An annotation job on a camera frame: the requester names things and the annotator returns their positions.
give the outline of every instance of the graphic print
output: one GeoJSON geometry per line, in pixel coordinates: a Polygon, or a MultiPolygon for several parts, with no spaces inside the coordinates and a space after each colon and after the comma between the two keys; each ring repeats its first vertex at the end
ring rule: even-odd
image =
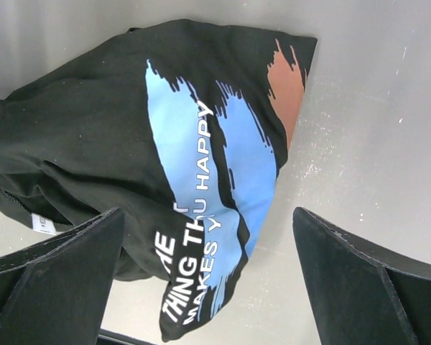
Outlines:
{"type": "Polygon", "coordinates": [[[274,52],[273,62],[268,65],[267,76],[270,85],[268,98],[286,130],[287,149],[289,149],[305,93],[305,85],[302,83],[302,72],[293,46],[289,46],[290,52],[283,52],[278,40],[276,44],[278,50],[274,52]],[[292,65],[287,61],[285,56],[287,53],[292,53],[294,59],[292,65]]]}
{"type": "MultiPolygon", "coordinates": [[[[213,291],[212,318],[223,306],[226,286],[243,253],[252,254],[259,231],[274,195],[276,162],[268,137],[243,95],[219,83],[223,107],[210,109],[199,98],[192,84],[177,79],[177,87],[162,78],[148,61],[146,71],[149,120],[164,172],[175,195],[175,210],[200,219],[205,228],[204,283],[213,291]],[[208,117],[216,116],[225,137],[224,147],[213,147],[208,117]],[[231,181],[231,197],[236,207],[223,204],[219,171],[213,150],[223,150],[231,181]],[[249,230],[246,243],[238,238],[244,221],[249,230]]],[[[184,316],[183,324],[192,320],[184,316]]],[[[201,318],[201,308],[197,314],[201,318]]]]}

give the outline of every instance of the black fabric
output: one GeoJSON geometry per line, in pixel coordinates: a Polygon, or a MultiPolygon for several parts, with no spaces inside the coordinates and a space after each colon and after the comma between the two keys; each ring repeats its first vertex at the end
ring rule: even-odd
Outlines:
{"type": "Polygon", "coordinates": [[[163,340],[232,297],[287,160],[316,39],[177,20],[0,101],[0,210],[59,230],[126,213],[116,279],[167,280],[163,340]]]}
{"type": "Polygon", "coordinates": [[[321,342],[431,344],[431,265],[297,208],[294,235],[321,342]]]}
{"type": "Polygon", "coordinates": [[[0,257],[0,345],[95,344],[123,230],[111,210],[0,257]]]}

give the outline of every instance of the white label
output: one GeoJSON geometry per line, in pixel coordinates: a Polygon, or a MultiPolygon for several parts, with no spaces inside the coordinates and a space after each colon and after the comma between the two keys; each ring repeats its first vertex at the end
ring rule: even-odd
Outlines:
{"type": "Polygon", "coordinates": [[[57,233],[54,223],[39,214],[32,213],[32,226],[36,232],[42,234],[56,235],[57,233]]]}

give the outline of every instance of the cotton garment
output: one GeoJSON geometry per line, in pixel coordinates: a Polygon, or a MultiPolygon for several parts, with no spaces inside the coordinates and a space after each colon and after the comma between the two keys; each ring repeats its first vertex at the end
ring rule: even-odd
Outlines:
{"type": "Polygon", "coordinates": [[[180,338],[252,255],[315,45],[189,20],[111,38],[0,100],[0,210],[64,231],[122,208],[116,279],[168,281],[159,324],[180,338]]]}

